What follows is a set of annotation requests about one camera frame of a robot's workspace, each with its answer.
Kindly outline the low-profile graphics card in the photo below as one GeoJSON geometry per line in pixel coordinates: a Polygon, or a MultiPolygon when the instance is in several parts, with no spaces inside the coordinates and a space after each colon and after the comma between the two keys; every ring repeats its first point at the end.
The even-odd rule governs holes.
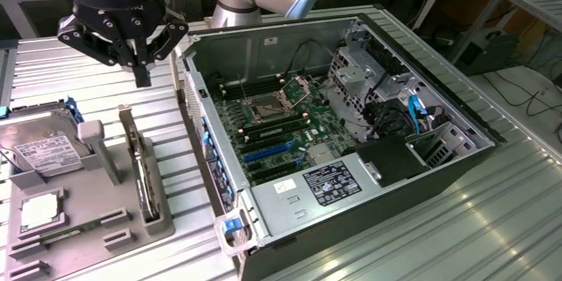
{"type": "Polygon", "coordinates": [[[160,218],[160,211],[155,200],[155,192],[149,179],[149,169],[147,164],[147,148],[143,135],[137,130],[132,117],[132,108],[128,105],[117,105],[119,120],[124,128],[128,152],[132,160],[132,170],[135,173],[135,183],[140,204],[140,214],[145,222],[152,222],[160,218]]]}

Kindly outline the CPU socket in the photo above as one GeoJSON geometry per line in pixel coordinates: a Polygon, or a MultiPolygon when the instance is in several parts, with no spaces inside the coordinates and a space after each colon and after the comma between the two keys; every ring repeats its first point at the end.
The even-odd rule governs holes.
{"type": "Polygon", "coordinates": [[[267,95],[252,99],[250,105],[255,116],[266,118],[284,113],[283,105],[275,95],[267,95]]]}

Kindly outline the black labelled RAM stick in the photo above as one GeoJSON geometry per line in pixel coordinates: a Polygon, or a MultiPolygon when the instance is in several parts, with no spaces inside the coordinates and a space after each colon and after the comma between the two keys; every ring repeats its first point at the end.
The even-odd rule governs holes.
{"type": "Polygon", "coordinates": [[[290,134],[295,131],[303,130],[308,125],[310,120],[304,119],[262,128],[247,133],[247,135],[243,137],[244,143],[255,143],[268,138],[290,134]]]}

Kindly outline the green motherboard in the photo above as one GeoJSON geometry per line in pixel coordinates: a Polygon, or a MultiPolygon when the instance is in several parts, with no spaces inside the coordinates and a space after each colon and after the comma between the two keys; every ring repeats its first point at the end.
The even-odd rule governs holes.
{"type": "MultiPolygon", "coordinates": [[[[270,116],[260,118],[255,116],[254,111],[250,107],[251,101],[255,98],[275,95],[276,91],[271,93],[264,93],[252,97],[247,97],[248,102],[244,103],[243,98],[225,101],[219,96],[219,88],[228,84],[220,83],[216,84],[212,90],[212,100],[215,102],[215,107],[217,110],[220,122],[223,123],[224,130],[227,132],[227,137],[231,141],[236,158],[240,162],[241,170],[250,180],[250,184],[256,186],[263,184],[276,178],[290,175],[291,173],[303,170],[315,166],[310,161],[307,156],[307,150],[311,146],[326,143],[330,149],[335,152],[336,158],[340,157],[344,150],[358,144],[358,136],[352,135],[350,130],[343,126],[343,121],[338,117],[335,111],[330,106],[330,100],[324,96],[327,92],[327,85],[319,82],[311,76],[303,76],[310,83],[311,95],[292,108],[292,110],[286,110],[280,115],[270,116]],[[290,134],[268,138],[263,141],[255,143],[244,143],[243,137],[248,132],[275,126],[280,123],[294,122],[298,120],[310,120],[310,125],[299,131],[295,131],[290,134]],[[294,141],[292,148],[286,153],[272,155],[251,163],[243,162],[243,157],[251,153],[262,151],[276,145],[294,141]],[[296,170],[291,170],[279,174],[267,179],[252,179],[252,173],[266,170],[276,165],[284,164],[294,159],[302,159],[302,167],[296,170]]],[[[279,79],[282,86],[292,79],[295,76],[282,76],[276,75],[275,78],[279,79]]],[[[288,100],[295,103],[304,92],[299,87],[298,82],[292,82],[291,85],[286,88],[286,94],[288,100]]]]}

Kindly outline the silver perforated disk bay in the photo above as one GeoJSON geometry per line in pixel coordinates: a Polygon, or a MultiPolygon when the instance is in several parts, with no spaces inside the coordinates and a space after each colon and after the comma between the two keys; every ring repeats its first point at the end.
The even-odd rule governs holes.
{"type": "Polygon", "coordinates": [[[415,79],[407,66],[370,33],[366,24],[356,22],[347,30],[343,46],[332,57],[324,93],[352,135],[363,139],[371,130],[363,119],[366,105],[398,98],[415,79]]]}

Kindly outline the silver chipset heatsink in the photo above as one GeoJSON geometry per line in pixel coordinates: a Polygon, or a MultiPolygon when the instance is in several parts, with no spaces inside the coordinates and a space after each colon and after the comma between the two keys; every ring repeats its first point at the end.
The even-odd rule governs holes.
{"type": "Polygon", "coordinates": [[[307,156],[314,165],[326,163],[336,158],[335,152],[326,143],[311,146],[307,150],[307,156]]]}

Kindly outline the small white sticker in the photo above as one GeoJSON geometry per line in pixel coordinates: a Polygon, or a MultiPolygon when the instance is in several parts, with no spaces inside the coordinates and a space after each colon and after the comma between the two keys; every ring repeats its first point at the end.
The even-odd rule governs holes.
{"type": "Polygon", "coordinates": [[[292,178],[283,180],[280,182],[276,182],[274,184],[274,189],[278,194],[287,192],[288,190],[292,190],[296,188],[296,183],[292,178]]]}

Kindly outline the silver CPU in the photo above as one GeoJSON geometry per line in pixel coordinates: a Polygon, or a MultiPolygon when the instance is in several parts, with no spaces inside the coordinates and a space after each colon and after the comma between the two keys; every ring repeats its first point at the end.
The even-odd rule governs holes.
{"type": "Polygon", "coordinates": [[[28,199],[21,206],[21,226],[31,230],[52,222],[59,215],[59,198],[53,193],[28,199]]]}

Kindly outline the black power supply label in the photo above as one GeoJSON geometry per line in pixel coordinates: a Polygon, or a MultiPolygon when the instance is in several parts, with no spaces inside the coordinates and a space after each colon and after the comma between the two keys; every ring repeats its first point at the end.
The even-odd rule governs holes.
{"type": "Polygon", "coordinates": [[[323,207],[362,192],[343,161],[306,172],[303,177],[316,202],[323,207]]]}

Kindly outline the green RAM stick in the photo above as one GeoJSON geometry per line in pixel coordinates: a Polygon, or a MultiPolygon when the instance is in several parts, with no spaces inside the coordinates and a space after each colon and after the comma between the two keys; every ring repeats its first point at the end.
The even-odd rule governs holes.
{"type": "Polygon", "coordinates": [[[49,234],[44,234],[40,237],[40,242],[43,244],[51,244],[59,240],[63,240],[65,238],[69,238],[72,236],[76,236],[79,234],[83,234],[93,229],[96,229],[97,227],[101,226],[101,221],[100,220],[92,220],[81,225],[77,225],[76,227],[71,227],[71,228],[65,228],[61,231],[49,233],[49,234]]]}

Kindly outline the blue case latch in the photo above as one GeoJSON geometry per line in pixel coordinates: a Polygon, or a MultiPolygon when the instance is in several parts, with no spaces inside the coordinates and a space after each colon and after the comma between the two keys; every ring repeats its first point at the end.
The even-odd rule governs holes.
{"type": "Polygon", "coordinates": [[[240,217],[236,218],[228,218],[221,221],[220,228],[221,233],[224,235],[233,234],[233,232],[239,231],[243,228],[243,220],[240,217]]]}

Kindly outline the black plastic shroud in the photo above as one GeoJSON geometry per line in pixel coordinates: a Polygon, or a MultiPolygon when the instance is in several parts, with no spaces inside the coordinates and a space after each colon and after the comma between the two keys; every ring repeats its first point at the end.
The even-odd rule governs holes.
{"type": "Polygon", "coordinates": [[[386,136],[355,146],[362,161],[378,170],[378,183],[387,187],[430,170],[403,136],[386,136]]]}

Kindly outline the silver vented disk bay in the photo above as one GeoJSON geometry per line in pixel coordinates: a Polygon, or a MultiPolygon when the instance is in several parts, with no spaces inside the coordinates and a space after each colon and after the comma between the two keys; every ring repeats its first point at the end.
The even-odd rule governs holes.
{"type": "Polygon", "coordinates": [[[428,132],[407,136],[406,140],[430,168],[470,155],[478,149],[476,144],[451,122],[442,124],[428,132]]]}

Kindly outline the open black PC case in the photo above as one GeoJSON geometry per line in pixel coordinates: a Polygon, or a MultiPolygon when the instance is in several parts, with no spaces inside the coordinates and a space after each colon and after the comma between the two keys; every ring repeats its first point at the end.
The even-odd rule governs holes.
{"type": "MultiPolygon", "coordinates": [[[[503,137],[478,112],[438,79],[430,64],[399,42],[396,32],[400,30],[402,26],[391,23],[386,13],[352,13],[193,34],[200,37],[193,56],[197,71],[191,73],[185,106],[207,173],[205,185],[216,217],[241,215],[256,240],[255,247],[231,257],[240,281],[267,281],[287,276],[291,270],[331,252],[339,243],[439,195],[488,158],[503,142],[503,137]],[[380,175],[375,167],[364,163],[374,169],[382,195],[311,228],[272,240],[252,197],[251,188],[255,186],[241,170],[220,122],[212,90],[220,83],[239,84],[237,74],[243,83],[276,75],[303,75],[327,85],[332,57],[356,22],[366,24],[370,33],[416,77],[398,98],[366,105],[363,119],[371,130],[363,139],[358,137],[358,144],[386,136],[420,134],[451,122],[478,149],[387,187],[378,183],[380,175]],[[278,43],[264,45],[264,39],[274,37],[278,37],[278,43]]],[[[356,145],[347,148],[340,157],[358,154],[356,145]]]]}

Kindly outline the grey case corner bracket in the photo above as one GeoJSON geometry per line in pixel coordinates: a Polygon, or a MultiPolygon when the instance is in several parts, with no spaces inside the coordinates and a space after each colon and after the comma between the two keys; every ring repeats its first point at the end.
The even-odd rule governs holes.
{"type": "Polygon", "coordinates": [[[240,217],[243,220],[241,215],[221,215],[215,218],[213,229],[215,229],[215,233],[219,239],[219,246],[223,253],[228,257],[240,255],[244,251],[250,250],[252,247],[256,246],[255,237],[251,236],[250,224],[246,224],[244,220],[243,220],[244,226],[239,231],[233,232],[233,234],[229,234],[229,235],[224,235],[221,233],[221,228],[220,228],[221,221],[228,218],[236,218],[236,217],[240,217]]]}
{"type": "Polygon", "coordinates": [[[183,92],[187,92],[187,89],[191,86],[191,73],[197,71],[193,64],[193,56],[196,53],[195,44],[199,40],[199,36],[188,34],[183,37],[180,43],[172,50],[171,72],[175,81],[173,87],[176,90],[181,89],[183,92]]]}

